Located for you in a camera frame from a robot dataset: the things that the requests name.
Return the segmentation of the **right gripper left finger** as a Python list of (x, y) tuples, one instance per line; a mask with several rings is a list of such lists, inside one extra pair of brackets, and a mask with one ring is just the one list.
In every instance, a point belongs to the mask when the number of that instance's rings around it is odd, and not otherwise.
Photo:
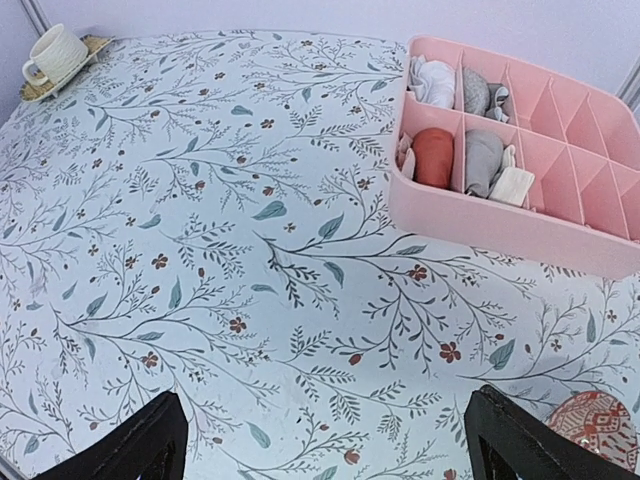
[(37, 477), (182, 480), (187, 440), (188, 421), (179, 396), (165, 391), (103, 439)]

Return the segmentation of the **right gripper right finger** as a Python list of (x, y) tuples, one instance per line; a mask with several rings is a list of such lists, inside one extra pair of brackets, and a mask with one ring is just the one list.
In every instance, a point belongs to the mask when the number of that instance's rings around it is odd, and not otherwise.
[(484, 385), (464, 413), (475, 479), (631, 479), (629, 472), (552, 431)]

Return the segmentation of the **taupe underwear cream waistband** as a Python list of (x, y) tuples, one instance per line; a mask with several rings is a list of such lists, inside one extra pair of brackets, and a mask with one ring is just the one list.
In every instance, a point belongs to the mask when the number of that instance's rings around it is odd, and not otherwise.
[(463, 192), (480, 199), (522, 207), (535, 175), (516, 166), (516, 147), (504, 145), (493, 132), (465, 132)]

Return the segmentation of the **grey boxer briefs white trim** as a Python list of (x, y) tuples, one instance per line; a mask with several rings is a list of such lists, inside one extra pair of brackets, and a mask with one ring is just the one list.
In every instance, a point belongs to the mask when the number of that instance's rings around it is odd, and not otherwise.
[(503, 83), (490, 83), (476, 71), (462, 69), (464, 112), (501, 123), (511, 119), (510, 89)]

